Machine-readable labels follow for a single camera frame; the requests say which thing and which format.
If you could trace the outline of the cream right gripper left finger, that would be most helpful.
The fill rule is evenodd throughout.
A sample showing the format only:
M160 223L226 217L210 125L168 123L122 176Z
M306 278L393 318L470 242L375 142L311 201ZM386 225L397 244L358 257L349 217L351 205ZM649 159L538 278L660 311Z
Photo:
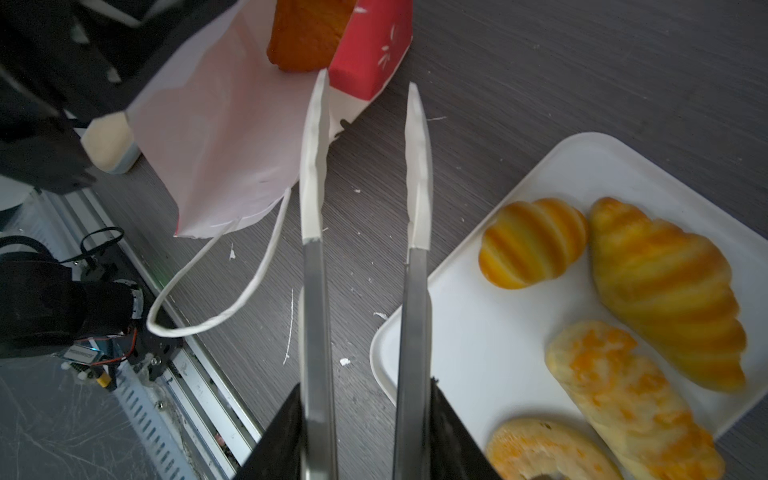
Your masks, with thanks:
M300 294L300 390L303 410L302 477L338 477L331 322L324 262L323 215L330 144L329 77L318 73L307 110L300 164L303 243Z

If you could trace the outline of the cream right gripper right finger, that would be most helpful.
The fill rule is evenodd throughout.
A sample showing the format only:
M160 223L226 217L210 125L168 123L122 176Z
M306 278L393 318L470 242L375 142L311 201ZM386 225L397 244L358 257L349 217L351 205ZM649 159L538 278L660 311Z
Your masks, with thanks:
M393 477L430 477L432 306L428 291L433 175L428 121L409 84L405 122L408 253L401 309Z

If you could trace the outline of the fake bagel ring bread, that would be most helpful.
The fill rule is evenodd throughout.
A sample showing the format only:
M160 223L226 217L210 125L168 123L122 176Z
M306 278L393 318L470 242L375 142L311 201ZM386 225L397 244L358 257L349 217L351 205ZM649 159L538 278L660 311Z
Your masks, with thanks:
M620 479L603 450L577 430L550 420L515 418L503 423L486 446L486 458L503 479Z

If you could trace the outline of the yellow fake croissant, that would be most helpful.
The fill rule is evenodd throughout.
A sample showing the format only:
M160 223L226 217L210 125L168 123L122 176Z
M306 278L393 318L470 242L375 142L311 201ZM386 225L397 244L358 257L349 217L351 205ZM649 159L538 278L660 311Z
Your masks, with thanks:
M611 197L589 212L601 302L696 385L735 392L747 335L732 269L708 238Z

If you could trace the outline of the red patterned paper bag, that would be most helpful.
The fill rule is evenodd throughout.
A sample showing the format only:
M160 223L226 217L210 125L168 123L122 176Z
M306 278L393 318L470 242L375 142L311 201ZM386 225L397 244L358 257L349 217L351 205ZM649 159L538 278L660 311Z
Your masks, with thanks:
M320 70L267 56L278 1L239 1L187 40L128 110L135 140L173 198L179 237L259 222L299 178ZM356 1L328 68L330 136L384 91L413 39L409 1Z

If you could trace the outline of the orange fake bread slice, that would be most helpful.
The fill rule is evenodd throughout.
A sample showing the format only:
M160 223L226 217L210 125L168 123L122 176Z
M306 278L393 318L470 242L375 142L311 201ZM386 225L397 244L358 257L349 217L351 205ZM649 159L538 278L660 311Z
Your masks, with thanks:
M328 68L356 6L348 0L279 0L269 61L285 72Z

